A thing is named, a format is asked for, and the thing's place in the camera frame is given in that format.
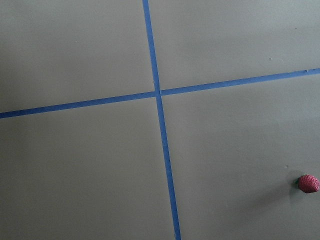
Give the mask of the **red strawberry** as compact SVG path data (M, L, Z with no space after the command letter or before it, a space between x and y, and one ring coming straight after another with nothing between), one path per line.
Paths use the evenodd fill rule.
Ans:
M299 190L306 194L316 193L320 190L320 181L310 174L300 176L295 181L295 185Z

